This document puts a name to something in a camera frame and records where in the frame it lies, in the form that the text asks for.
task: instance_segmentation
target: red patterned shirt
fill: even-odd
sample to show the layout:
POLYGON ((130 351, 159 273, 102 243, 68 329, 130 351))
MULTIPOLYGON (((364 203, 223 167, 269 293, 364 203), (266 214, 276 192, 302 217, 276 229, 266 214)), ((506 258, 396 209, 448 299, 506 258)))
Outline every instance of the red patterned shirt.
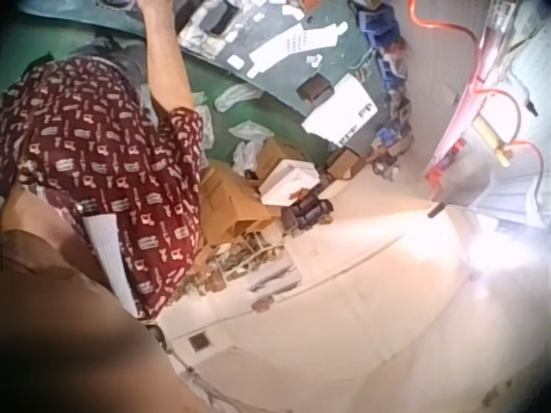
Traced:
POLYGON ((3 95, 0 137, 0 195, 18 181, 86 240, 83 216, 116 214, 134 297, 155 317, 198 244, 201 117, 178 108, 156 129, 122 72, 74 58, 3 95))

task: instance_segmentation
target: white paper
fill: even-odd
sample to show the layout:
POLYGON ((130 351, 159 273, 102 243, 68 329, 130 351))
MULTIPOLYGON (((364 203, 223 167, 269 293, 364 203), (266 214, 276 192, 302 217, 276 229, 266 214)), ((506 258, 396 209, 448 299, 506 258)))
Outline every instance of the white paper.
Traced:
POLYGON ((287 53, 296 54, 324 47, 334 47, 338 43, 336 24, 326 28, 315 28, 306 32, 291 34, 287 38, 287 53))
POLYGON ((343 34, 345 34, 347 30, 348 30, 348 23, 347 22, 342 22, 337 27, 337 33, 338 33, 339 36, 342 36, 343 34))
POLYGON ((258 73, 264 73, 276 63, 284 60, 288 56, 287 40, 294 34, 304 32, 301 24, 291 27, 289 30, 278 34, 276 37, 268 40, 257 50, 249 54, 252 62, 255 64, 254 71, 251 70, 247 76, 253 78, 258 73))
POLYGON ((362 84, 346 74, 335 85, 335 94, 315 108, 302 127, 309 133, 343 146, 377 110, 362 84))
POLYGON ((116 215, 85 217, 84 227, 117 299, 126 311, 137 317, 138 309, 122 263, 116 215))
POLYGON ((233 41, 238 38, 238 34, 239 34, 239 32, 237 30, 231 31, 230 33, 227 34, 226 41, 228 43, 233 43, 233 41))
POLYGON ((293 195, 318 183, 319 173, 313 163, 286 159, 277 165, 258 190, 264 205, 289 207, 297 201, 291 199, 293 195))
POLYGON ((288 4, 285 4, 282 7, 282 13, 283 15, 291 15, 298 21, 304 19, 304 12, 301 9, 297 7, 289 6, 288 4))
POLYGON ((229 59, 227 60, 227 63, 235 67, 237 70, 245 66, 245 61, 242 60, 239 56, 236 56, 235 54, 229 57, 229 59))
POLYGON ((323 58, 324 57, 321 54, 316 54, 315 56, 307 56, 306 62, 314 69, 318 69, 319 65, 321 65, 321 60, 323 58))
POLYGON ((262 20, 264 20, 264 13, 256 13, 253 17, 252 17, 252 20, 254 20, 255 22, 261 22, 262 20))

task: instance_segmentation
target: pegboard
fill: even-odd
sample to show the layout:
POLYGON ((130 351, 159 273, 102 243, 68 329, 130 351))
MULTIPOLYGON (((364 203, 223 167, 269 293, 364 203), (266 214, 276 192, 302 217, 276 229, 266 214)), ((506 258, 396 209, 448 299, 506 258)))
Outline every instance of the pegboard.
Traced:
MULTIPOLYGON (((417 15, 460 24, 481 36, 489 5, 490 0, 418 0, 417 15)), ((406 0, 394 0, 392 6, 408 45, 406 85, 416 138, 412 155, 420 172, 432 158, 467 85, 474 68, 474 48, 465 34, 413 24, 406 0)))

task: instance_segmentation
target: cardboard box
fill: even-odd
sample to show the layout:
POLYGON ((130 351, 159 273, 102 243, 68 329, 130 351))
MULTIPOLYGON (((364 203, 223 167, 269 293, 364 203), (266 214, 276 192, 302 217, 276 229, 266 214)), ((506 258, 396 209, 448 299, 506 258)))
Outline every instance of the cardboard box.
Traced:
POLYGON ((226 163, 209 162, 199 191, 201 229, 208 244, 232 243, 259 221, 274 218, 246 179, 226 163))
POLYGON ((264 181, 283 159, 306 161, 306 157, 298 146, 279 138, 267 138, 264 147, 257 155, 255 173, 258 180, 264 181))
POLYGON ((193 266, 191 267, 192 272, 201 274, 201 273, 207 273, 209 271, 212 271, 212 269, 208 266, 208 261, 214 257, 215 249, 211 247, 210 245, 204 245, 201 250, 199 251, 199 254, 195 256, 195 260, 193 262, 193 266))
POLYGON ((343 148, 335 151, 327 160, 327 172, 336 179, 350 180, 365 167, 365 160, 352 150, 343 148))
POLYGON ((319 183, 319 173, 311 162, 284 159, 275 167, 260 186, 262 203, 289 207, 302 191, 312 189, 319 183))
POLYGON ((321 194, 318 195, 319 200, 332 200, 341 192, 344 191, 346 187, 350 185, 351 180, 345 181, 343 179, 337 179, 334 182, 330 183, 329 186, 324 189, 321 194))
POLYGON ((272 218, 266 219, 264 221, 255 222, 253 225, 247 228, 247 231, 245 231, 246 233, 260 232, 262 230, 265 230, 270 225, 272 225, 276 221, 279 221, 282 218, 282 209, 280 207, 271 206, 271 205, 267 205, 266 207, 269 213, 271 214, 272 218))

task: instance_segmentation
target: black object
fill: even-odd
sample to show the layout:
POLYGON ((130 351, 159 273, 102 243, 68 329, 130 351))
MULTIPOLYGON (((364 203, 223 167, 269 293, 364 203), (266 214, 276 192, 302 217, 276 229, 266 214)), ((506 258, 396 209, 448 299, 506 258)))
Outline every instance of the black object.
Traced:
POLYGON ((166 343, 166 338, 164 337, 164 332, 156 324, 146 324, 145 327, 147 330, 153 334, 155 340, 161 345, 164 351, 168 349, 168 344, 166 343))
POLYGON ((136 4, 136 0, 96 0, 98 6, 117 11, 129 11, 136 4))
POLYGON ((174 0, 174 18, 176 33, 185 28, 191 16, 205 3, 205 0, 174 0))
POLYGON ((524 105, 531 114, 533 114, 535 117, 538 116, 538 113, 537 113, 537 110, 536 110, 536 107, 534 106, 534 103, 532 101, 528 101, 528 103, 526 103, 526 105, 524 105))
POLYGON ((432 211, 430 211, 427 216, 430 218, 430 219, 433 219, 435 218, 439 213, 441 213, 445 208, 446 208, 446 204, 444 204, 443 202, 440 202, 438 205, 436 205, 432 211))
POLYGON ((229 4, 227 0, 224 0, 207 13, 199 27, 203 29, 205 33, 220 36, 226 31, 230 22, 235 18, 238 12, 239 7, 235 7, 233 4, 229 4))
POLYGON ((335 95, 335 90, 331 83, 319 73, 306 80, 297 90, 300 99, 309 101, 315 108, 327 102, 329 98, 335 95))

